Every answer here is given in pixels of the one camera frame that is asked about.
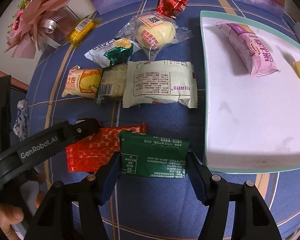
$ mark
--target blue and white candy wrapper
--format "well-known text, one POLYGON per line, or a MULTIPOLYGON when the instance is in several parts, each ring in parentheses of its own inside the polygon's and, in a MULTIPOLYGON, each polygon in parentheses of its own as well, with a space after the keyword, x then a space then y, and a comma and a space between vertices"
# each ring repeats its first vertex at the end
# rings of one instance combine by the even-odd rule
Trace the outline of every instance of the blue and white candy wrapper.
POLYGON ((28 103, 25 100, 21 100, 18 102, 18 113, 17 119, 13 126, 13 131, 20 140, 24 140, 26 138, 26 127, 28 124, 28 103))

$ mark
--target screw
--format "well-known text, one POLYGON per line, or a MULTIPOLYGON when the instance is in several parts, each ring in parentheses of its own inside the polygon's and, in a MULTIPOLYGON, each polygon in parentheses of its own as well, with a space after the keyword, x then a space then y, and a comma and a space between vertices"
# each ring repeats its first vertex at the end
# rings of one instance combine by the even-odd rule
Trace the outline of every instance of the screw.
POLYGON ((55 183, 53 183, 54 187, 60 187, 62 185, 61 181, 56 181, 55 183))
POLYGON ((96 179, 96 176, 95 175, 88 175, 87 176, 87 180, 88 181, 93 181, 93 180, 95 180, 96 179))
POLYGON ((247 180, 246 181, 246 184, 249 186, 249 187, 253 187, 254 186, 254 182, 252 180, 247 180))
POLYGON ((213 175, 213 176, 212 176, 212 179, 213 179, 214 181, 220 181, 220 180, 221 180, 221 177, 220 177, 219 175, 213 175))

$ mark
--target red snack package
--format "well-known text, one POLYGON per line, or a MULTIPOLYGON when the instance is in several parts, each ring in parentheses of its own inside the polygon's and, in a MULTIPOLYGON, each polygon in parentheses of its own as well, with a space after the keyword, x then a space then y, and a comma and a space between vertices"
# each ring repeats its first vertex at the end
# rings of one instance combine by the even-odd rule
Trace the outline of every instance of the red snack package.
POLYGON ((79 142, 66 147, 69 172, 97 171, 107 164, 114 152, 120 152, 119 132, 132 130, 146 133, 146 123, 140 126, 100 128, 100 132, 92 134, 79 142))
POLYGON ((186 9, 188 0, 159 0, 157 12, 169 18, 176 19, 186 9))

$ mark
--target pink snack package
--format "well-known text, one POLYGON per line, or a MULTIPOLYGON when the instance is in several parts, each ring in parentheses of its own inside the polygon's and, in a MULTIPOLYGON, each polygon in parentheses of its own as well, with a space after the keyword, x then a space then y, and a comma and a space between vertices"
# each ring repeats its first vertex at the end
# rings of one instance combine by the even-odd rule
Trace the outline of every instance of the pink snack package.
POLYGON ((217 27, 229 38, 251 77, 270 75, 279 71, 266 46, 247 25, 217 23, 217 27))

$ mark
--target white tray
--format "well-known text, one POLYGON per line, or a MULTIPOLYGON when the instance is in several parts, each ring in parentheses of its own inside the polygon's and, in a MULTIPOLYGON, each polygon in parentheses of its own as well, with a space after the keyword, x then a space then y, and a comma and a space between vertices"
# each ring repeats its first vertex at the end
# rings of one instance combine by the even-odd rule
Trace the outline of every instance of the white tray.
POLYGON ((226 13, 202 11, 201 29, 206 164, 234 173, 300 168, 300 79, 292 67, 300 60, 300 44, 269 26, 226 13), (249 25, 281 72, 250 78, 218 22, 249 25))

